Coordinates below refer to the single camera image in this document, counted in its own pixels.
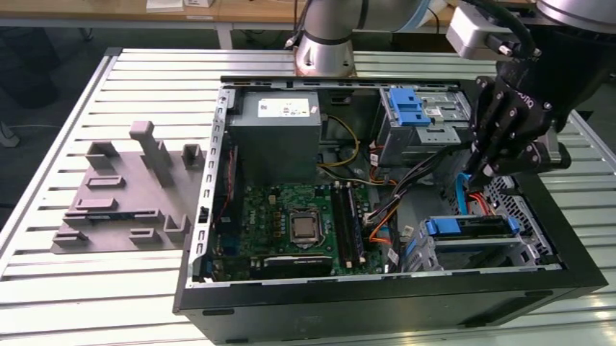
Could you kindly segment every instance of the sticker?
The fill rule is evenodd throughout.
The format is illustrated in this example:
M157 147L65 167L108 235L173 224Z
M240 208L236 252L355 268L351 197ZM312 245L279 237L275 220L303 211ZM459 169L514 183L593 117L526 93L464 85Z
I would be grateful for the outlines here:
M423 109L426 115L442 115L438 107L430 107Z
M378 167L378 155L370 154L370 165Z
M308 99L260 99L257 117L309 117Z
M213 20L212 16L185 16L185 19Z
M399 256L396 255L395 251L391 248L388 248L387 257L391 260L391 262L396 265L396 261L399 260Z

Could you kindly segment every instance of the cable connector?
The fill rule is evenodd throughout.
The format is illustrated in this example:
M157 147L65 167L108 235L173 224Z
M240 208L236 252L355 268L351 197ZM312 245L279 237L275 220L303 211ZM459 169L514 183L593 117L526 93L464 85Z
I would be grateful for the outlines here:
M361 216L361 224L363 224L364 226L371 226L371 225L374 225L374 222L370 220L370 214L368 214L368 213L367 213L367 214L363 214L363 216Z
M297 41L297 34L292 35L288 38L287 42L284 43L284 49L288 49L289 47L292 47L296 41Z

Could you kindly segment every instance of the metal table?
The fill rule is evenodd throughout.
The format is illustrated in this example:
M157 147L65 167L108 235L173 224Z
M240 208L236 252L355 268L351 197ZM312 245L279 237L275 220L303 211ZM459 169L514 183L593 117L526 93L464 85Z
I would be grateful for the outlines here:
M446 54L359 52L355 60L359 76L471 79L494 73L491 63ZM108 51L0 233L2 345L205 345L196 328L170 313L180 251L54 255L50 239L88 168L84 153L92 140L138 150L129 124L150 120L169 150L194 141L205 147L220 75L292 73L284 51ZM610 285L498 328L304 344L616 344L616 160L577 115L559 139L573 164L542 179Z

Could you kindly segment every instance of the blue plastic bracket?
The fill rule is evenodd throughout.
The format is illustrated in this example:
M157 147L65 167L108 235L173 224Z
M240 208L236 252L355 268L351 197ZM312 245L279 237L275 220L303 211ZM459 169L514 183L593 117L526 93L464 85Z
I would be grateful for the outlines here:
M423 102L412 89L394 88L390 89L388 95L399 126L428 126L431 124L431 119L423 114Z

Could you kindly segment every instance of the cpu socket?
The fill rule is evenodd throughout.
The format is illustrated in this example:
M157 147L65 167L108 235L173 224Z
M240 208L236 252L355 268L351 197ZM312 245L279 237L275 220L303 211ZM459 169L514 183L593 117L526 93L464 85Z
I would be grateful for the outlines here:
M300 248L308 248L317 242L321 233L317 209L293 209L288 215L288 221L291 222L291 243Z

